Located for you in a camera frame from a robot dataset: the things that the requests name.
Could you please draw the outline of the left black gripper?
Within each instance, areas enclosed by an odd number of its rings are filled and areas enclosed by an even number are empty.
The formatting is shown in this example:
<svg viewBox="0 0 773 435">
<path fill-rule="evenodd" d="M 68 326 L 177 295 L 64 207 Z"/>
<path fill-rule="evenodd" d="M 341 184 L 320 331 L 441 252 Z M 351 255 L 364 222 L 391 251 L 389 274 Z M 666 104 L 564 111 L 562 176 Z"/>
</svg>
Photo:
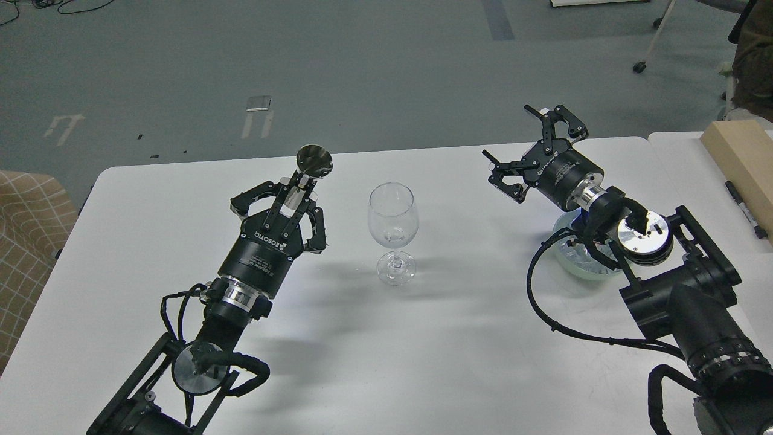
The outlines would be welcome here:
<svg viewBox="0 0 773 435">
<path fill-rule="evenodd" d="M 301 253 L 321 253 L 327 247 L 324 212 L 308 205 L 287 216 L 281 211 L 266 223 L 271 209 L 248 216 L 251 204 L 278 196 L 282 184 L 266 181 L 230 199 L 230 210 L 240 221 L 239 237 L 221 264 L 217 275 L 240 281 L 273 300 L 290 267 Z M 303 243 L 301 212 L 309 217 L 312 236 Z"/>
</svg>

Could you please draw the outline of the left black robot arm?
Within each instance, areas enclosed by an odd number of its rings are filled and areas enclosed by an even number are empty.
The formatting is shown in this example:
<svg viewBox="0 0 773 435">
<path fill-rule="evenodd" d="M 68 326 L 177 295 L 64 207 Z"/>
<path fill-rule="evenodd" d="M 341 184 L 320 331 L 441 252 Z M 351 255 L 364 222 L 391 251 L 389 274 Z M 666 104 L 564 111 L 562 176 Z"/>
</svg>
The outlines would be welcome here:
<svg viewBox="0 0 773 435">
<path fill-rule="evenodd" d="M 182 303 L 176 325 L 162 299 L 165 333 L 89 434 L 202 434 L 226 397 L 251 393 L 268 380 L 267 363 L 235 348 L 250 322 L 270 314 L 295 260 L 326 248 L 315 185 L 315 178 L 296 173 L 232 198 L 241 227 L 216 278 L 177 292 Z"/>
</svg>

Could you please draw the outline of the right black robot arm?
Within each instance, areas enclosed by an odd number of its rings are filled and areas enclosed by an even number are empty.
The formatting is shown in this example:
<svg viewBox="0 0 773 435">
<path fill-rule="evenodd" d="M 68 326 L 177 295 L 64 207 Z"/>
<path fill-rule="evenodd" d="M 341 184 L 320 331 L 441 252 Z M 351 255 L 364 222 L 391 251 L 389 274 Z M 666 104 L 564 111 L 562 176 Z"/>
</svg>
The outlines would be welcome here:
<svg viewBox="0 0 773 435">
<path fill-rule="evenodd" d="M 649 373 L 647 408 L 655 433 L 669 433 L 662 381 L 670 378 L 694 393 L 699 432 L 770 434 L 771 363 L 727 310 L 737 303 L 734 287 L 742 281 L 734 265 L 685 206 L 663 216 L 613 185 L 602 187 L 602 168 L 573 146 L 588 137 L 588 129 L 568 108 L 524 108 L 541 122 L 541 138 L 516 161 L 501 162 L 484 150 L 491 162 L 489 182 L 518 203 L 536 189 L 564 212 L 579 212 L 531 259 L 525 291 L 537 316 L 571 338 L 682 358 L 690 376 L 668 364 Z M 626 275 L 629 284 L 620 295 L 643 338 L 583 333 L 542 311 L 533 294 L 534 269 L 563 240 Z"/>
</svg>

